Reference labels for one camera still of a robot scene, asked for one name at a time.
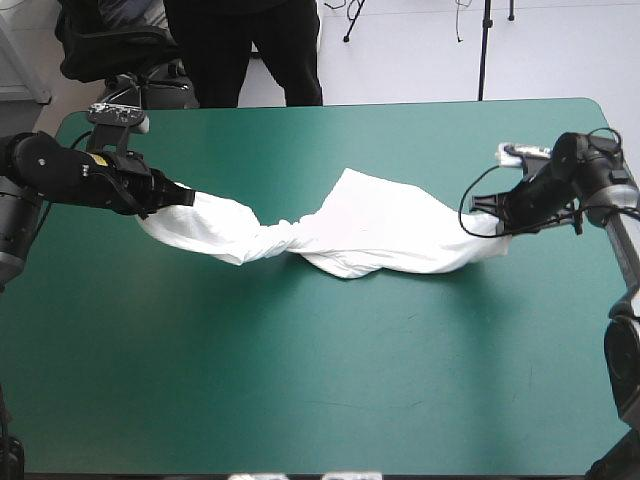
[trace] person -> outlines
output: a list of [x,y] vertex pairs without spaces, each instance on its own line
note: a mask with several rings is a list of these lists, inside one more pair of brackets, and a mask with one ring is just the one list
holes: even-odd
[[109,29],[133,26],[169,29],[162,0],[98,0],[98,9]]
[[322,105],[316,0],[165,0],[201,108],[237,107],[252,42],[288,106]]

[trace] white floor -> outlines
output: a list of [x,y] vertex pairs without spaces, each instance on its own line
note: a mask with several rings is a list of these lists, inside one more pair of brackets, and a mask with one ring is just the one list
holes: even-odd
[[[622,132],[627,160],[640,172],[640,0],[516,0],[515,22],[506,18],[507,0],[493,5],[485,99],[592,98]],[[348,26],[344,9],[326,9],[319,58],[325,103],[474,100],[483,6],[474,0],[461,11],[462,43],[455,35],[454,0],[366,0],[348,44],[342,42]],[[53,37],[57,8],[54,0],[27,0],[2,12],[12,16],[52,89],[52,104],[36,125],[49,132],[101,89],[59,74],[62,52]],[[241,106],[283,103],[264,65],[253,61]]]

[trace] chair backrest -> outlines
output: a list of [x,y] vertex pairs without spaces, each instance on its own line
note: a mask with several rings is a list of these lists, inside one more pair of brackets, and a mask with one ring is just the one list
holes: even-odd
[[65,20],[77,33],[103,32],[107,28],[102,21],[98,0],[58,0],[62,5],[58,27],[62,28]]
[[108,31],[98,0],[58,1],[62,11],[56,37],[65,53],[60,70],[69,79],[93,82],[122,73],[140,75],[165,57],[169,60],[178,56],[177,48],[163,50],[157,42],[136,43],[131,29]]

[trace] cloth fold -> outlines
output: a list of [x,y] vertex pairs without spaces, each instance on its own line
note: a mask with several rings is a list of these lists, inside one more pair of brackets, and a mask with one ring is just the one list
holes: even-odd
[[[463,221],[469,230],[488,235],[498,220],[478,214],[464,215]],[[381,268],[449,272],[506,255],[511,240],[468,235],[457,212],[424,190],[351,169],[343,172],[316,213],[293,224],[260,225],[249,207],[201,192],[193,207],[164,208],[139,222],[163,243],[234,265],[289,251],[341,278]]]

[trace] black office chair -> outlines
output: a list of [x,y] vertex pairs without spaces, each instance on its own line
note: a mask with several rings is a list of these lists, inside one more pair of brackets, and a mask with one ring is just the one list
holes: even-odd
[[[152,79],[162,65],[180,56],[178,47],[168,42],[165,30],[146,26],[108,30],[97,0],[58,1],[62,11],[56,37],[64,47],[60,70],[65,77],[83,83],[105,80],[113,88],[118,84],[117,77],[124,76],[130,85],[110,93],[103,101],[116,102],[135,90],[142,108],[148,108],[150,88],[189,90],[185,83]],[[172,70],[177,76],[175,64]]]

